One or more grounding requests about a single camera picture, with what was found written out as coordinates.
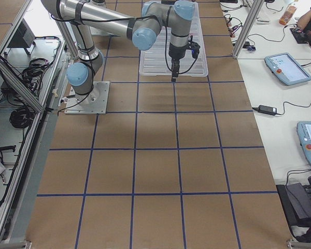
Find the person's forearm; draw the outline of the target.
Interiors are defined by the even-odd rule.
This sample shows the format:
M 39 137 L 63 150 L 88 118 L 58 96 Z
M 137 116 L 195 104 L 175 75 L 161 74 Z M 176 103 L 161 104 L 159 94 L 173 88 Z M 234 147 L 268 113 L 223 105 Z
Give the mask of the person's forearm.
M 297 21 L 296 25 L 298 28 L 300 28 L 301 30 L 305 29 L 307 27 L 307 25 L 311 22 L 311 8 L 310 10 L 303 14 L 299 20 Z

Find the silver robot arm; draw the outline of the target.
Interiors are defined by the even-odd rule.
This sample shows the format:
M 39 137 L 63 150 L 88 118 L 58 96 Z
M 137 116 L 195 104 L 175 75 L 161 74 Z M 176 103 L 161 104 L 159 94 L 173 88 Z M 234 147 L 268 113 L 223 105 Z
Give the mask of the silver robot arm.
M 103 36 L 118 36 L 130 40 L 140 51 L 149 50 L 162 28 L 170 28 L 170 41 L 165 44 L 165 55 L 170 56 L 172 81 L 181 74 L 180 60 L 190 50 L 199 56 L 199 45 L 190 35 L 194 4 L 176 1 L 172 5 L 148 1 L 140 17 L 131 17 L 108 9 L 105 1 L 42 1 L 43 6 L 59 23 L 69 23 L 77 43 L 78 62 L 67 70 L 67 79 L 75 92 L 78 105 L 91 105 L 100 95 L 94 83 L 104 56 L 96 48 L 91 29 Z

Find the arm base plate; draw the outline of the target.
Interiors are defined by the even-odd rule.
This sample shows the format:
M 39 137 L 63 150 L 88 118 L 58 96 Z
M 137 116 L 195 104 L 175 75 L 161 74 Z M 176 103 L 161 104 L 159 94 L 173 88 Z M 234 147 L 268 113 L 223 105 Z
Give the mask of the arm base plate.
M 106 114 L 109 88 L 109 81 L 95 81 L 92 92 L 85 100 L 81 95 L 67 100 L 64 113 L 68 115 Z
M 91 31 L 91 35 L 92 36 L 117 36 L 113 33 L 110 33 L 110 32 L 106 32 L 106 31 L 103 31 L 103 30 L 99 30 L 99 29 L 96 29 L 94 27 L 90 27 L 90 31 Z

